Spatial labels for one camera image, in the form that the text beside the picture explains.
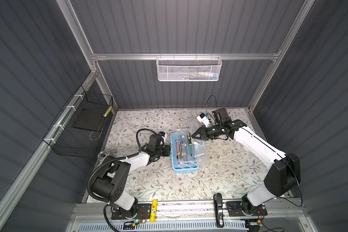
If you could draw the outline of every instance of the robotic arm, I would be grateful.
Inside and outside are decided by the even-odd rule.
[[[281,196],[300,183],[300,165],[296,155],[286,155],[274,148],[241,120],[232,121],[225,108],[212,113],[216,124],[210,127],[201,126],[193,133],[192,138],[206,141],[220,139],[220,135],[226,135],[254,153],[268,168],[264,183],[242,197],[240,207],[245,215],[256,213],[262,203]],[[204,121],[204,117],[200,117],[199,121]],[[137,153],[127,157],[106,157],[88,181],[88,193],[91,197],[119,206],[128,218],[134,217],[138,210],[138,200],[124,191],[128,174],[138,167],[157,161],[161,156],[169,156],[170,146],[164,144],[165,133],[152,132],[154,134],[150,136],[149,143],[143,147],[140,147],[137,138]]]
[[[241,120],[232,121],[225,108],[212,113],[216,125],[201,126],[192,138],[213,140],[218,139],[220,135],[226,135],[254,153],[268,169],[264,183],[242,197],[241,207],[244,214],[252,215],[262,203],[281,196],[295,187],[297,182],[300,183],[300,165],[296,155],[286,155],[283,151],[274,148]]]
[[[88,193],[97,200],[117,205],[124,216],[134,217],[138,211],[138,200],[124,190],[128,174],[156,162],[161,156],[169,156],[170,145],[164,144],[164,136],[164,132],[151,135],[149,143],[133,155],[120,158],[107,156],[90,177]]]

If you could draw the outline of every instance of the red wire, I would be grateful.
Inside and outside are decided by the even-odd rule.
[[[142,211],[145,215],[146,215],[146,220],[147,220],[147,214],[146,214],[146,212],[145,211]]]
[[[258,210],[258,213],[260,214],[260,216],[262,216],[263,218],[262,218],[262,220],[264,219],[264,215],[262,215],[260,212],[259,212],[259,210]]]
[[[142,222],[142,219],[143,219],[143,214],[142,214],[142,211],[139,211],[141,213],[141,220],[139,221],[139,223]]]

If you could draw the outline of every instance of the floral tablecloth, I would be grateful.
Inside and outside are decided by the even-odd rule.
[[[187,128],[188,122],[196,118],[203,109],[118,111],[106,151],[113,156],[135,153],[138,145],[135,132],[140,128],[170,134],[178,128]],[[232,120],[240,119],[251,127],[244,109],[227,109]],[[141,144],[148,142],[150,132],[139,135]],[[263,182],[267,169],[251,152],[242,149],[234,140],[205,142],[210,163],[194,173],[176,174],[171,159],[162,157],[157,162],[135,169],[129,174],[125,191],[139,201],[157,200],[204,200],[220,192],[224,199],[241,198]],[[87,202],[97,202],[88,197]]]

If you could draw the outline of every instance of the black pad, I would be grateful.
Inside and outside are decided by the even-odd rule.
[[[101,109],[82,109],[72,127],[88,131],[101,131],[107,117],[103,117],[106,111]]]

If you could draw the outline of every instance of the plastic tray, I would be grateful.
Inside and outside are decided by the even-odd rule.
[[[176,140],[181,140],[182,136],[187,137],[189,131],[180,131],[180,132],[174,132],[170,135],[170,141],[171,141],[171,160],[172,160],[172,167],[175,173],[188,173],[188,172],[194,172],[199,168],[199,165],[197,163],[197,160],[195,159],[198,152],[202,152],[201,150],[205,148],[205,143],[201,141],[198,143],[196,141],[196,146],[192,143],[190,146],[188,143],[188,140],[185,139],[186,146],[191,148],[192,156],[189,154],[188,156],[181,156],[179,155],[179,161],[177,159],[177,149],[176,149]]]

